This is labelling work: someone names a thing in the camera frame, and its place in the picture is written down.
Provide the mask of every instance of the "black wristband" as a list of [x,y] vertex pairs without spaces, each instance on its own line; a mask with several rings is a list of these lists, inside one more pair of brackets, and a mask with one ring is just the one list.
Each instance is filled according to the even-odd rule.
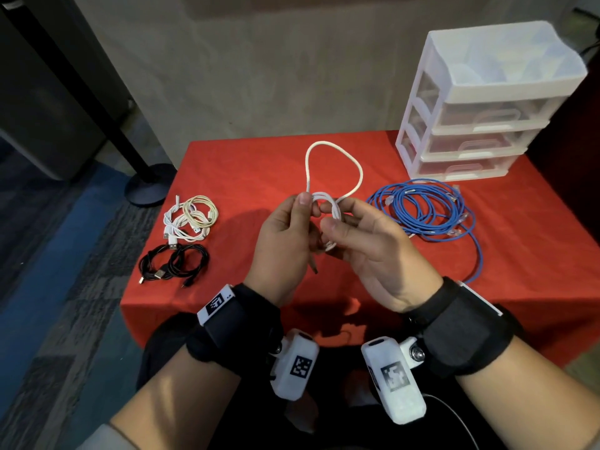
[[188,351],[238,376],[267,375],[267,354],[276,352],[283,338],[280,310],[244,284],[232,291],[234,297],[187,338]]
[[421,334],[427,365],[441,378],[482,370],[504,352],[514,335],[501,311],[446,277],[429,301],[407,315]]

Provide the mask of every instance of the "dark red cloth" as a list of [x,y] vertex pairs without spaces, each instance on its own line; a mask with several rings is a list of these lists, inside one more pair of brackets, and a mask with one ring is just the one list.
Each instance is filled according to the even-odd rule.
[[[181,288],[178,278],[139,284],[135,268],[121,310],[136,341],[143,346],[172,314],[195,313],[224,284],[244,279],[263,221],[287,196],[305,190],[304,155],[311,143],[337,143],[362,164],[364,181],[355,197],[366,199],[384,185],[408,179],[395,134],[192,142],[144,252],[164,242],[163,212],[176,194],[182,200],[203,194],[219,210],[203,242],[211,261],[190,288]],[[356,166],[330,147],[317,147],[310,160],[312,192],[341,196],[358,180]],[[483,272],[471,287],[514,312],[546,357],[568,363],[600,338],[600,248],[525,156],[505,177],[459,184],[475,212],[484,253]],[[469,237],[447,243],[412,240],[443,275],[463,279],[475,265]],[[400,317],[371,299],[348,265],[322,255],[317,266],[319,274],[307,270],[293,303],[282,309],[286,330],[302,329],[322,346],[361,344],[393,333]]]

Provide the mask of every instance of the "coiled black cable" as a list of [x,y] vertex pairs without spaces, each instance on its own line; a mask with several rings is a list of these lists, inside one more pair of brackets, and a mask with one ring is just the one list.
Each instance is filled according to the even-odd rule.
[[[169,249],[168,244],[159,245],[154,249],[151,249],[143,256],[138,264],[137,268],[139,269],[142,277],[140,279],[140,284],[144,281],[154,281],[156,279],[171,279],[173,277],[176,278],[186,278],[181,287],[189,287],[194,282],[200,270],[202,270],[208,261],[210,260],[210,256],[206,248],[202,245],[181,245],[177,243],[177,247],[174,250],[173,254],[167,261],[166,264],[162,265],[159,269],[154,269],[153,259],[157,254],[160,254],[163,251]],[[185,251],[189,249],[193,249],[196,251],[200,251],[202,255],[202,259],[200,259],[200,263],[192,268],[192,269],[184,269],[185,264]]]

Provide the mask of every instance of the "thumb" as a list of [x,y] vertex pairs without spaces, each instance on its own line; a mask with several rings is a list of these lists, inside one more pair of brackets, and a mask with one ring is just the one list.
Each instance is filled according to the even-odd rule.
[[372,260],[382,255],[385,241],[380,234],[365,232],[334,218],[322,219],[321,230],[329,240],[359,251]]
[[308,233],[308,222],[311,216],[313,197],[309,192],[301,192],[296,196],[290,216],[290,228]]

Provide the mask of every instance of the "blue cable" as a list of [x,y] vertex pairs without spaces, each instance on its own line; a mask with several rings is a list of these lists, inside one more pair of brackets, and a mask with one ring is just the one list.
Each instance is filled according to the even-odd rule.
[[[385,208],[389,196],[393,196],[393,201],[389,204],[392,213],[388,213]],[[416,212],[416,216],[407,209],[407,202],[413,207],[409,209],[412,213]],[[464,204],[458,189],[438,180],[427,179],[424,182],[424,179],[415,179],[384,186],[369,197],[367,203],[400,224],[408,235],[419,235],[429,242],[450,242],[469,235],[477,249],[477,266],[463,282],[470,283],[481,274],[484,259],[481,246],[473,234],[475,214]]]

